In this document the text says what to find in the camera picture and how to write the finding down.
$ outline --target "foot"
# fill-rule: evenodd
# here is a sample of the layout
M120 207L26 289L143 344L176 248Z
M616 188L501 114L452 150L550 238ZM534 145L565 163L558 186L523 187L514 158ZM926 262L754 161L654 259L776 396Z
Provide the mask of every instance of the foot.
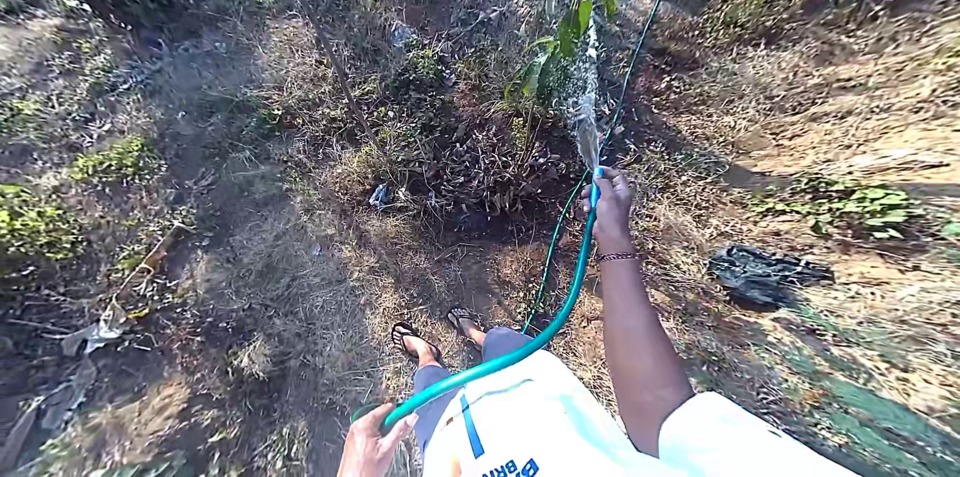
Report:
M415 355L416 359L420 361L426 357L436 358L430 342L416 335L403 336L403 349L407 350L407 353Z
M417 329L405 321L393 325L390 339L397 349L413 357L421 368L438 364L440 360L440 348L426 341Z
M446 319L453 325L454 330L467 337L478 350L483 349L487 333L484 333L477 324L476 314L462 306L451 307L446 313Z

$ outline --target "white t-shirt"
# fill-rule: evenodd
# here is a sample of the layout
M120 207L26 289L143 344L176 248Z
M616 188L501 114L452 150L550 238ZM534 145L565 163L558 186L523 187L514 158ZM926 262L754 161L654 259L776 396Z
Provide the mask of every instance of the white t-shirt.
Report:
M856 474L715 392L667 417L659 458L645 455L559 359L537 351L457 393L427 444L423 475Z

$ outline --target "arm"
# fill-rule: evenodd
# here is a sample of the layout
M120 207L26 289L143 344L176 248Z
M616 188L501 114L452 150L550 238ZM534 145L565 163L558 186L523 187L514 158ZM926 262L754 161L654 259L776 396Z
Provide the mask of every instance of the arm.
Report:
M633 252L628 216L633 200L625 177L604 167L593 237L601 254ZM588 198L590 186L583 197ZM590 201L584 201L590 210ZM637 259L600 263L604 348L620 418L637 450L657 456L661 425L693 397L673 343L647 298Z

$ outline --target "flip-flop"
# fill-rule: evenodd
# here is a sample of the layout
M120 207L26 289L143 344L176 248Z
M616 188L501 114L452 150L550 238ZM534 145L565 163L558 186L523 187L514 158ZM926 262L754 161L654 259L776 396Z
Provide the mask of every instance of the flip-flop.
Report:
M406 321L398 321L393 325L393 328L390 329L390 340L393 342L393 346L405 353L414 361L420 360L416 353L409 351L407 347L403 345L403 337L416 337L426 342L426 344L430 345L430 350L433 352L433 358L438 362L442 361L443 354L440 353L440 348L438 348L435 343L421 336L420 331L418 331L410 323L407 323Z
M479 327L480 318L477 317L476 313L474 313L473 311L471 311L471 309L467 307L463 307L460 305L453 305L450 307L450 310L446 311L446 320L450 322L451 325L453 325L453 330L460 333L461 336L463 336L465 339L470 341L470 343L473 344L473 347L476 348L477 351L483 351L483 346L475 342L473 338L467 336L467 332L464 331L463 326L460 325L461 320L470 320L471 322L476 324L477 327Z

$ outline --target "green garden hose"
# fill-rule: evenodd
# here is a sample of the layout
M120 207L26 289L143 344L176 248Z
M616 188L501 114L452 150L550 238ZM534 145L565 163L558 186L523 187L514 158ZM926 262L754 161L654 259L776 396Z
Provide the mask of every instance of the green garden hose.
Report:
M617 122L620 118L620 113L623 108L623 99L627 92L627 86L630 81L630 75L634 70L634 64L637 62L637 56L640 53L641 45L643 44L643 39L646 38L647 31L650 29L651 24L653 24L654 16L657 14L657 9L660 7L661 0L656 0L654 2L654 7L650 11L650 15L647 17L646 23L643 25L643 31L640 33L640 39L637 41L636 46L633 48L633 54L630 58L630 66L627 68L627 75L623 80L623 91L620 93L620 100L617 103L616 113L613 117L613 125L610 129L616 127ZM607 135L604 142L601 144L601 148L606 146L607 141L610 139L610 136ZM544 288L546 287L547 274L550 269L550 262L553 258L553 251L556 249L557 241L560 236L560 229L564 223L564 217L570 211L570 206L573 204L573 201L576 199L577 195L580 192L581 187L583 186L585 180L590 175L590 172L586 172L581 177L580 182L570 193L570 197L566 201L566 205L563 207L563 212L559 216L557 221L557 227L553 232L553 238L550 242L550 249L547 252L546 266L543 270L543 277L540 284L540 289L537 292L536 303L534 303L534 309L530 311L530 316L532 318L534 311L536 311L537 304L540 303L541 297L544 294ZM596 207L596 201L599 197L599 189L596 185L593 186L590 194L590 203L593 207ZM498 373L508 367L511 367L520 361L523 361L527 357L533 355L535 351L541 349L550 342L551 339L560 331L560 328L564 326L567 322L567 318L570 316L570 312L573 310L573 305L576 304L577 298L580 296L580 289L584 284L584 276L587 273L587 263L591 258L591 248L593 247L593 235L594 235L594 222L596 221L596 209L590 209L589 214L586 217L586 226L583 226L583 241L580 245L580 254L577 256L577 266L574 269L573 282L570 284L570 292L566 296L566 300L563 302L563 307L557 312L557 316L554 317L553 321L544 328L540 334L536 335L532 340L528 341L523 347L497 357L496 359L488 360L486 362L481 362L473 368L469 368L460 373L454 374L450 377L444 378L433 385L427 386L421 392L414 394L408 398L405 402L397 406L387 415L387 418L383 421L383 426L381 429L386 432L394 427L400 420L406 418L410 414L414 413L418 408L425 405L427 402L434 400L444 393L453 391L454 389L459 389L463 385L466 385L474 380L478 380L482 377L488 376L493 373ZM530 318L527 318L527 321L524 323L523 330L526 331L527 327L530 325Z

